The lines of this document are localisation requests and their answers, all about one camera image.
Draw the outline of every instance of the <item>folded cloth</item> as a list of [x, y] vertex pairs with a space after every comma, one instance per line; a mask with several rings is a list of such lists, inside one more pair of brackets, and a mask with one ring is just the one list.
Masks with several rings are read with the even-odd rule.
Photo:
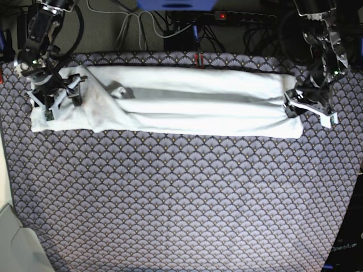
[[68, 98], [60, 117], [31, 113], [32, 131], [89, 129], [215, 136], [299, 138], [300, 118], [288, 118], [283, 95], [292, 75], [178, 67], [95, 66], [61, 70], [87, 76], [83, 104]]

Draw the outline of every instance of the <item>gray floor mat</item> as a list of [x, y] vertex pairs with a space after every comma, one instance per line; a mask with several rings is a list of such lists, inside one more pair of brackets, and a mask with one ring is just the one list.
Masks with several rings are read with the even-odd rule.
[[[193, 66], [193, 53], [79, 54], [72, 66]], [[304, 73], [206, 54], [215, 69]], [[299, 140], [77, 130], [34, 134], [24, 78], [3, 65], [14, 205], [56, 271], [320, 271], [363, 159], [360, 73], [334, 85], [340, 124]]]

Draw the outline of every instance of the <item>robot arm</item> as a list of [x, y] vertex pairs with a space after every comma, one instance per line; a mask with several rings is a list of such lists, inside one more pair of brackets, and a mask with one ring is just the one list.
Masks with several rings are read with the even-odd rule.
[[349, 70], [347, 53], [337, 31], [336, 5], [333, 0], [295, 0], [298, 13], [305, 18], [305, 41], [310, 45], [315, 62], [309, 77], [285, 94], [285, 110], [293, 118], [306, 111], [320, 115], [328, 128], [337, 123], [331, 105], [330, 85], [346, 76]]
[[[27, 77], [35, 86], [35, 89], [28, 94], [37, 101], [37, 106], [44, 108], [47, 119], [52, 120], [55, 118], [52, 106], [60, 95], [59, 91], [65, 90], [75, 106], [82, 103], [79, 83], [84, 79], [80, 80], [77, 75], [62, 79], [59, 70], [67, 64], [81, 41], [84, 21], [77, 0], [38, 1], [42, 4], [42, 8], [31, 21], [28, 39], [24, 49], [15, 57], [14, 66], [19, 75]], [[80, 22], [79, 35], [74, 46], [63, 56], [58, 56], [54, 42], [62, 28], [65, 12], [73, 10]], [[50, 59], [58, 61], [57, 66], [53, 67]]]

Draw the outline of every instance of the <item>white cable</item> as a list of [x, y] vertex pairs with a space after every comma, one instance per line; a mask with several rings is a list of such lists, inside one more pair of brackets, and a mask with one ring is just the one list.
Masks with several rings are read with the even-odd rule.
[[131, 16], [136, 16], [137, 18], [137, 23], [138, 23], [138, 32], [139, 32], [139, 35], [138, 35], [138, 45], [140, 47], [140, 50], [146, 50], [146, 41], [145, 41], [145, 48], [142, 48], [142, 31], [141, 31], [141, 15], [146, 13], [146, 14], [149, 14], [151, 16], [151, 19], [153, 20], [153, 28], [154, 28], [154, 32], [155, 34], [162, 38], [162, 39], [169, 39], [169, 38], [172, 38], [172, 37], [175, 37], [179, 34], [181, 34], [182, 32], [184, 32], [185, 30], [187, 30], [188, 28], [190, 28], [192, 25], [188, 25], [186, 27], [184, 27], [183, 29], [181, 29], [180, 31], [177, 31], [171, 35], [168, 35], [168, 36], [162, 36], [159, 34], [159, 32], [157, 31], [157, 28], [156, 28], [156, 25], [155, 25], [155, 17], [154, 15], [150, 12], [150, 11], [143, 11], [139, 14], [135, 14], [135, 13], [127, 13], [127, 12], [124, 12], [124, 11], [100, 11], [100, 10], [95, 10], [93, 9], [91, 6], [90, 6], [90, 0], [86, 0], [87, 2], [87, 7], [90, 11], [93, 11], [93, 12], [97, 12], [97, 13], [102, 13], [102, 14], [124, 14], [126, 15], [124, 21], [123, 21], [123, 24], [121, 26], [121, 30], [120, 30], [120, 33], [119, 35], [117, 36], [117, 39], [116, 39], [116, 44], [120, 44], [119, 45], [119, 49], [120, 47], [122, 46], [123, 44], [123, 41], [125, 39], [125, 34], [126, 34], [126, 29], [127, 29], [127, 26], [126, 26], [126, 23], [130, 23], [131, 20], [128, 20], [129, 17]]
[[90, 0], [86, 0], [87, 2], [87, 7], [90, 11], [93, 11], [93, 12], [97, 12], [97, 13], [103, 13], [103, 14], [125, 14], [125, 15], [128, 15], [127, 12], [125, 11], [102, 11], [102, 10], [95, 10], [91, 7], [90, 5]]
[[147, 13], [147, 14], [149, 14], [149, 15], [151, 16], [151, 18], [152, 18], [152, 20], [153, 20], [154, 32], [155, 32], [155, 34], [156, 34], [158, 37], [160, 37], [160, 38], [162, 38], [162, 39], [168, 39], [168, 38], [172, 38], [172, 37], [174, 37], [174, 36], [177, 36], [177, 35], [181, 34], [182, 32], [184, 32], [185, 30], [187, 30], [189, 27], [191, 27], [191, 26], [192, 26], [192, 25], [190, 24], [190, 25], [188, 25], [188, 26], [184, 27], [182, 30], [175, 32], [174, 34], [171, 34], [171, 35], [168, 35], [168, 36], [162, 36], [162, 35], [160, 35], [160, 34], [159, 34], [159, 32], [157, 31], [157, 28], [156, 28], [156, 26], [155, 26], [155, 17], [154, 17], [154, 15], [153, 15], [150, 11], [143, 11], [143, 12], [141, 12], [141, 13], [139, 14], [139, 16], [140, 16], [141, 14], [143, 14], [143, 13]]

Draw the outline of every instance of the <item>blue box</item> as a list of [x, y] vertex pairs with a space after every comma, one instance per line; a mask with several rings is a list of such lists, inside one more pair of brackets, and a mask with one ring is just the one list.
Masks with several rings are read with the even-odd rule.
[[144, 10], [212, 10], [217, 0], [138, 0]]

